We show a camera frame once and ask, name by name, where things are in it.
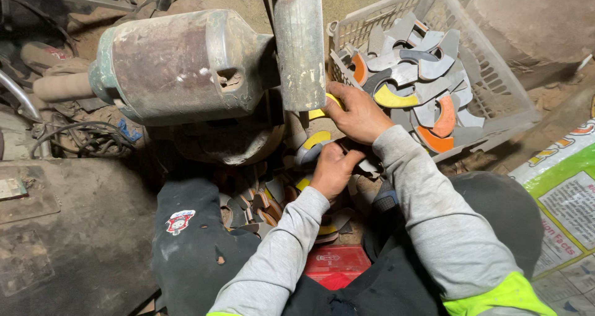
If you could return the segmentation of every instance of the sticker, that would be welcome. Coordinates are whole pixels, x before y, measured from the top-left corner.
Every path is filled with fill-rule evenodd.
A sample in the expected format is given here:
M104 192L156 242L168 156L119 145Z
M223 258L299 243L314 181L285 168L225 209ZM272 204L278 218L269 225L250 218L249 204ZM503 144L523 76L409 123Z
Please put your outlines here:
M186 229L188 226L188 221L194 216L196 211L194 210L183 210L177 213L172 214L170 219L167 220L166 224L170 226L167 227L167 232L172 233L172 235L177 236L180 234L180 231Z

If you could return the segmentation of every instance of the orange painted metal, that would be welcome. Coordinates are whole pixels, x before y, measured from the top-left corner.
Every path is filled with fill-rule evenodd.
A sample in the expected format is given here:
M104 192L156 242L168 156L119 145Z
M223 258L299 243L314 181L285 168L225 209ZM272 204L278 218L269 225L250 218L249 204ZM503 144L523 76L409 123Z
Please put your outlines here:
M428 129L422 127L421 125L419 125L415 130L420 135L421 140L432 151L443 153L455 147L454 137L440 138L435 136L433 133L430 133Z
M355 81L358 82L360 86L363 86L364 84L366 84L366 81L368 80L368 65L366 65L366 62L362 58L361 54L353 55L351 62L353 63L353 65L355 65L355 72L353 73L353 78L355 79Z
M447 95L439 100L440 102L440 117L434 124L434 127L430 129L432 133L440 138L449 136L452 130L455 128L455 106L452 103L450 95Z

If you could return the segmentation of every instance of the hand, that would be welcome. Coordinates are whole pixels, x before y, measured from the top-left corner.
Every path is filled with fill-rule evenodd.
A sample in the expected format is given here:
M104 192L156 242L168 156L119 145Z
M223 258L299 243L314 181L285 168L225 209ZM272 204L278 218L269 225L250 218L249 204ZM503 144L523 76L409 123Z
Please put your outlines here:
M337 143L326 144L318 157L310 187L319 191L327 200L334 199L347 185L355 165L365 157L363 152L357 150L344 155Z
M343 101L346 111L330 98L327 98L327 105L322 109L333 119L337 128L352 140L372 145L384 130L394 125L368 93L336 81L329 83L327 89Z

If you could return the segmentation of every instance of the gray long-sleeve shirt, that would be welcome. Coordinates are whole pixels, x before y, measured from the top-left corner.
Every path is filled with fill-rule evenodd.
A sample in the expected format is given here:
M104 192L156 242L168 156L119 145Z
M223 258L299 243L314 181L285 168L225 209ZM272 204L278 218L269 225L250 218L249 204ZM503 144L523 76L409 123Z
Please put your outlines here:
M372 148L394 185L415 251L445 299L486 293L511 272L522 272L486 219L473 212L403 127L386 130ZM279 225L262 240L236 277L221 288L210 312L280 315L328 208L328 200L320 192L306 187L286 206ZM506 310L533 315L502 307L481 315Z

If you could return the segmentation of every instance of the white plastic crate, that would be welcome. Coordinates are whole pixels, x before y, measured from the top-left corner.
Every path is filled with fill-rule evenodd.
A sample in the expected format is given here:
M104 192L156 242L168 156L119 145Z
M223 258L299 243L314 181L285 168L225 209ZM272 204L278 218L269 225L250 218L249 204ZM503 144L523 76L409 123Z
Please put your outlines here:
M469 111L485 117L482 139L434 156L438 162L473 146L472 152L487 151L500 145L541 120L534 104L517 78L497 53L476 23L466 13L458 0L382 0L353 12L342 21L328 25L330 49L338 52L351 43L360 47L368 41L369 32L382 24L388 30L396 18L412 11L431 30L461 31L461 46L467 48L477 60L481 79L472 85L473 100ZM334 80L351 84L342 76L338 66L329 57L328 68Z

